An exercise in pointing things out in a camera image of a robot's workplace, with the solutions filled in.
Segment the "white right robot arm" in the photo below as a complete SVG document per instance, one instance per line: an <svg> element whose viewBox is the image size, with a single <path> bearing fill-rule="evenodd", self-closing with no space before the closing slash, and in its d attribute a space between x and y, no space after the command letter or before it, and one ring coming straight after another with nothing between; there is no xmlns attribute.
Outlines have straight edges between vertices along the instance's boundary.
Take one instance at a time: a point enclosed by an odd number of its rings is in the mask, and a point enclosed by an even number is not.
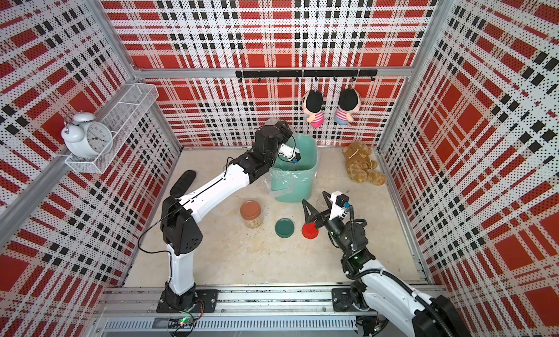
<svg viewBox="0 0 559 337"><path fill-rule="evenodd" d="M368 250L367 221L355 217L346 194L324 191L323 198L327 209L321 212L301 201L305 224L324 228L342 252L342 271L352 281L350 298L356 309L376 311L406 336L471 335L447 297L433 297L410 286Z"/></svg>

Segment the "orange lid peanut jar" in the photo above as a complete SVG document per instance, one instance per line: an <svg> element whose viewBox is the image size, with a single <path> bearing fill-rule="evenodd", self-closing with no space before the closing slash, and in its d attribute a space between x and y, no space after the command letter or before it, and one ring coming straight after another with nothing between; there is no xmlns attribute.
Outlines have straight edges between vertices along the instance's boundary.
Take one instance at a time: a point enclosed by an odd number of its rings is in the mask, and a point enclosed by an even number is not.
<svg viewBox="0 0 559 337"><path fill-rule="evenodd" d="M263 218L261 217L261 206L255 200L248 200L244 202L240 207L240 215L244 224L249 229L259 228L263 223Z"/></svg>

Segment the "red jar lid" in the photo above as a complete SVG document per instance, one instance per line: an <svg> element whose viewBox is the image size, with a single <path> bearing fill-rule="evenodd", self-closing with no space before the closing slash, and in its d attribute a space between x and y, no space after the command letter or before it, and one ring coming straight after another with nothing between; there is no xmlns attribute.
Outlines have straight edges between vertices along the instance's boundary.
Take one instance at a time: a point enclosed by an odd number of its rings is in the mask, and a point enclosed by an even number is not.
<svg viewBox="0 0 559 337"><path fill-rule="evenodd" d="M319 235L319 230L316 228L316 223L305 223L301 233L306 239L315 239Z"/></svg>

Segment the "dark green jar lid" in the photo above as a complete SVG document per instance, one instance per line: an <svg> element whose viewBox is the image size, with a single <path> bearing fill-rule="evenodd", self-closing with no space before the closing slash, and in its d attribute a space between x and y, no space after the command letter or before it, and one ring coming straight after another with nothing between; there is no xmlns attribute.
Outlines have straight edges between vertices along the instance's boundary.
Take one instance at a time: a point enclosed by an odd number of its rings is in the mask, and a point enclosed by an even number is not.
<svg viewBox="0 0 559 337"><path fill-rule="evenodd" d="M275 223L275 234L280 238L289 238L293 235L294 231L294 223L289 218L281 218Z"/></svg>

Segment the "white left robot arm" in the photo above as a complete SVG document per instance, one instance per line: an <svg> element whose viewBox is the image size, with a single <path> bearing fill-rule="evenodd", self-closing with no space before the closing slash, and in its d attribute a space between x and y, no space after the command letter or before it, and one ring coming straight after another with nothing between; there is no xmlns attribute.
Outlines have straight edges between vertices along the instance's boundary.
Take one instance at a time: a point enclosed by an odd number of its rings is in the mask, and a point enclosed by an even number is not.
<svg viewBox="0 0 559 337"><path fill-rule="evenodd" d="M176 312L187 311L198 302L194 252L203 239L198 223L236 191L266 175L278 156L299 162L298 149L288 145L292 137L293 131L286 121L265 124L256 130L252 147L227 162L225 170L205 185L188 194L190 184L176 182L162 207L160 229L170 253L170 277L158 312L164 312L165 307Z"/></svg>

